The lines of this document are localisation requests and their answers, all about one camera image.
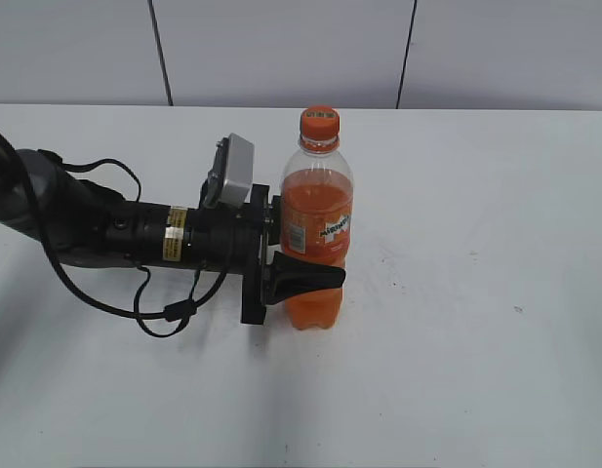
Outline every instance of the white tabletop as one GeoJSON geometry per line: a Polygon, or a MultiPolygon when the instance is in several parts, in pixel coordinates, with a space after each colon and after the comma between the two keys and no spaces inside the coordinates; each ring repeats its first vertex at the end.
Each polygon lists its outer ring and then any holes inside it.
{"type": "MultiPolygon", "coordinates": [[[[67,162],[118,158],[144,201],[194,206],[230,132],[277,193],[299,115],[0,105],[0,131],[67,162]]],[[[602,467],[602,113],[343,110],[341,151],[353,241],[329,331],[280,307],[241,325],[232,277],[179,336],[150,338],[0,225],[0,468],[602,467]]],[[[135,192],[120,171],[90,177],[135,192]]],[[[123,307],[142,280],[68,271],[123,307]]],[[[154,271],[143,308],[190,280],[154,271]]]]}

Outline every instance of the orange bottle cap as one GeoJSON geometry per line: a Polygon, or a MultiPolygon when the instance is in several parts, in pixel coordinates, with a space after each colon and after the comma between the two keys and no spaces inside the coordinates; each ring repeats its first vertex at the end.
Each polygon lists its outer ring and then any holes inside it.
{"type": "Polygon", "coordinates": [[[327,105],[313,105],[301,115],[301,145],[311,151],[331,151],[340,144],[340,115],[327,105]]]}

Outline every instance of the orange soda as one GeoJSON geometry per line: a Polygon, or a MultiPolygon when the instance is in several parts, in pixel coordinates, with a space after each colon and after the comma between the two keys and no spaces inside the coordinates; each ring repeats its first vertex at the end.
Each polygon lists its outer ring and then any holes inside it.
{"type": "MultiPolygon", "coordinates": [[[[344,267],[350,244],[352,171],[338,151],[340,116],[314,106],[301,115],[301,149],[283,174],[281,248],[289,256],[344,267]]],[[[330,328],[340,312],[342,289],[308,292],[285,301],[299,330],[330,328]]]]}

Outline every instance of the robotic arm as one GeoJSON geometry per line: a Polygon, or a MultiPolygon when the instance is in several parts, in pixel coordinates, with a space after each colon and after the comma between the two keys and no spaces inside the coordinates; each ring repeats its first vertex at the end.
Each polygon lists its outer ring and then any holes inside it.
{"type": "Polygon", "coordinates": [[[185,328],[198,307],[219,289],[227,274],[242,281],[244,324],[263,324],[266,305],[288,297],[341,287],[344,270],[306,263],[279,252],[266,264],[267,247],[279,243],[280,198],[268,202],[267,185],[252,184],[253,145],[231,134],[223,138],[214,166],[201,189],[197,208],[140,201],[140,182],[123,163],[102,159],[77,166],[46,150],[15,150],[0,135],[0,222],[41,242],[64,285],[105,312],[136,319],[148,334],[165,337],[185,328]],[[127,171],[139,186],[136,201],[70,173],[102,164],[127,171]],[[250,192],[248,203],[244,203],[250,192]],[[75,286],[62,264],[88,268],[138,268],[147,274],[134,299],[134,310],[99,302],[75,286]],[[150,279],[147,266],[219,272],[200,299],[169,304],[163,312],[141,313],[140,294],[150,279]],[[147,320],[180,321],[165,335],[147,320]]]}

